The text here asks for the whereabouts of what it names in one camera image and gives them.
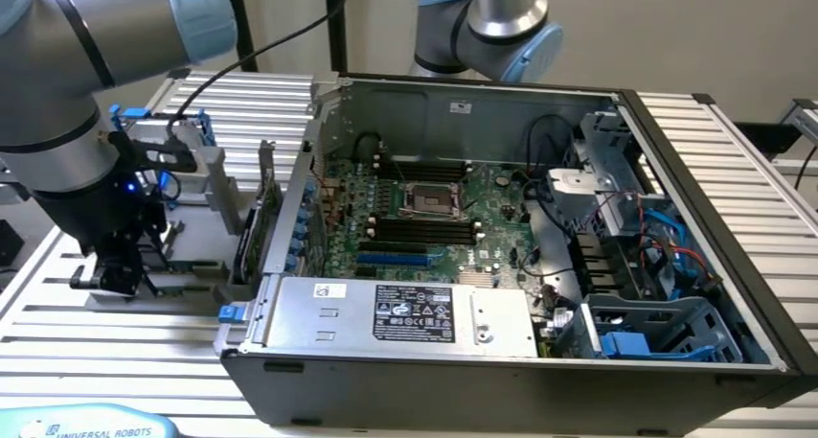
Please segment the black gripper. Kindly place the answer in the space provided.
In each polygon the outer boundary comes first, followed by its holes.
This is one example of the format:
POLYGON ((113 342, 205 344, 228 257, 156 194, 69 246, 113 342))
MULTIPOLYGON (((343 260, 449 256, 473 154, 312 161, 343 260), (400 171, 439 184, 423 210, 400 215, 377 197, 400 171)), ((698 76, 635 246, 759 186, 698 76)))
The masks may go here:
POLYGON ((158 257, 160 232, 166 227, 164 194, 158 188, 101 188, 80 199, 78 245, 96 256, 93 266, 80 266, 69 280, 73 289, 132 298, 146 287, 156 297, 164 293, 148 277, 144 260, 158 257))

